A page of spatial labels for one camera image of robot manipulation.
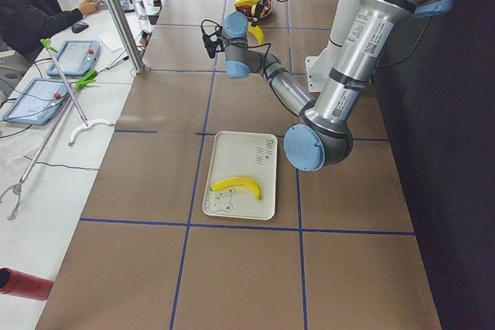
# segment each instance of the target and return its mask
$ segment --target white desk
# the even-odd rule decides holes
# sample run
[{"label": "white desk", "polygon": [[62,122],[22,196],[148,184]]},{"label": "white desk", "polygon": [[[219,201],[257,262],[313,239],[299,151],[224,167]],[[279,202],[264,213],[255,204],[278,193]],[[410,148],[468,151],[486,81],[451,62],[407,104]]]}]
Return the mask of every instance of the white desk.
[{"label": "white desk", "polygon": [[[132,34],[137,36],[141,29],[149,29],[149,24],[140,24],[134,13],[126,15]],[[70,29],[51,38],[54,47],[61,46],[66,39],[95,39],[103,32],[114,34],[119,39],[108,10],[101,10],[84,19],[90,27],[79,34]],[[125,50],[112,52],[101,43],[101,54],[96,70],[105,68]],[[47,57],[43,51],[39,59]],[[39,68],[46,76],[48,63],[40,63]],[[78,100],[85,114],[91,118],[106,118],[115,122],[124,106],[133,82],[132,65],[129,60],[112,70],[98,75],[97,81],[78,94]],[[32,78],[39,77],[33,66],[17,89],[23,90]],[[10,107],[9,103],[0,110],[0,116]],[[111,140],[114,129],[99,125],[78,135],[76,143],[69,147],[72,130],[81,124],[74,107],[70,108],[49,140],[40,162],[51,165],[97,169]],[[26,170],[51,123],[42,127],[31,127],[21,134],[0,138],[0,192],[16,184]],[[2,135],[16,133],[24,124],[0,123]],[[29,179],[22,187],[22,203],[17,218],[7,220],[15,206],[17,196],[9,192],[0,205],[0,265],[25,271],[36,276],[54,280],[60,269],[63,257],[74,229],[90,192],[97,170],[53,167],[37,164]],[[34,301],[0,295],[0,327],[9,330],[30,330],[35,328],[45,306],[45,301]]]}]

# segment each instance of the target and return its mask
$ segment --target computer mouse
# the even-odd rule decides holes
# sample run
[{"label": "computer mouse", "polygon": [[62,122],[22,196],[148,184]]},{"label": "computer mouse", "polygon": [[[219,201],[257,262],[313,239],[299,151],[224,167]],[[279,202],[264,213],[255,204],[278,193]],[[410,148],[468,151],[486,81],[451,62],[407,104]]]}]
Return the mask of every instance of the computer mouse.
[{"label": "computer mouse", "polygon": [[79,32],[90,27],[86,22],[78,21],[72,25],[72,32],[78,34]]}]

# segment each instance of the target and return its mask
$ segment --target blue joint cap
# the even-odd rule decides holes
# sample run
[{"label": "blue joint cap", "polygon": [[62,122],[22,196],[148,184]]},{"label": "blue joint cap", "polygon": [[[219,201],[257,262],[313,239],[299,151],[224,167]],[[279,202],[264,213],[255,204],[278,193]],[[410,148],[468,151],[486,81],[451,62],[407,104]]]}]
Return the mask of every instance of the blue joint cap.
[{"label": "blue joint cap", "polygon": [[227,76],[231,79],[242,79],[243,77],[248,77],[251,73],[251,69],[247,64],[233,60],[225,63],[225,70],[227,71]]},{"label": "blue joint cap", "polygon": [[229,14],[224,21],[224,30],[234,38],[240,38],[248,33],[248,19],[240,12]]},{"label": "blue joint cap", "polygon": [[305,172],[320,170],[325,164],[325,148],[318,134],[304,124],[296,124],[285,133],[287,159]]},{"label": "blue joint cap", "polygon": [[439,0],[438,2],[421,5],[416,8],[414,18],[429,17],[430,15],[442,15],[454,6],[454,0]]}]

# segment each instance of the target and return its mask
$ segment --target red cylinder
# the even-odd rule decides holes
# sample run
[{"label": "red cylinder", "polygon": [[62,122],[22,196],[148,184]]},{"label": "red cylinder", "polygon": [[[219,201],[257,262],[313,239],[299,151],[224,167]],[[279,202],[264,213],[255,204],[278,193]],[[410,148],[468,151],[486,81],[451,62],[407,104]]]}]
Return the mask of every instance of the red cylinder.
[{"label": "red cylinder", "polygon": [[0,269],[0,294],[45,301],[53,281],[10,268]]}]

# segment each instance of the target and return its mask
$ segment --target black cloth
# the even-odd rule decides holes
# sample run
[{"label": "black cloth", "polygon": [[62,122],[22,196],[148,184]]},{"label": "black cloth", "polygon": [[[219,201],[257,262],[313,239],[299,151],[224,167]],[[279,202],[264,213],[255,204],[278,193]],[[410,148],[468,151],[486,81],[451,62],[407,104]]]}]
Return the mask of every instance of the black cloth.
[{"label": "black cloth", "polygon": [[0,36],[22,55],[82,18],[79,9],[63,12],[57,0],[0,0]]}]

